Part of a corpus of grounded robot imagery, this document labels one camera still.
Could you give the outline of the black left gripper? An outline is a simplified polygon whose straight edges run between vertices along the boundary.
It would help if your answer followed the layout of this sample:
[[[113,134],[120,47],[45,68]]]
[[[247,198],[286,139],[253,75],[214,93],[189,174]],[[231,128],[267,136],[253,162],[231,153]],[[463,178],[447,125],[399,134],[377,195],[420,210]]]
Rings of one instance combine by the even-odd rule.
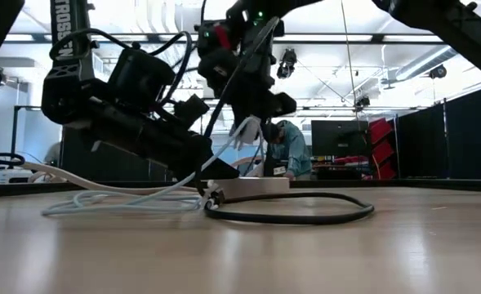
[[[209,138],[173,122],[155,120],[95,97],[87,100],[85,113],[86,132],[96,140],[172,167],[177,180],[190,176],[214,155]],[[200,178],[226,180],[238,176],[238,170],[217,158],[203,169]]]

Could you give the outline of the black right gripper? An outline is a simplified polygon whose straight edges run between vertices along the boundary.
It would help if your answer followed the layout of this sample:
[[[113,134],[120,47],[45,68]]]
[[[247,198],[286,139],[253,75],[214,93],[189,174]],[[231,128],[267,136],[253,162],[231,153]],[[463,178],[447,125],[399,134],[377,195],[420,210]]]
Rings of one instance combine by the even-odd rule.
[[[296,111],[296,101],[287,93],[274,94],[261,78],[244,70],[234,78],[233,89],[229,91],[226,103],[231,106],[234,115],[230,135],[235,133],[248,116],[256,116],[260,120],[260,126],[263,127],[271,118]]]

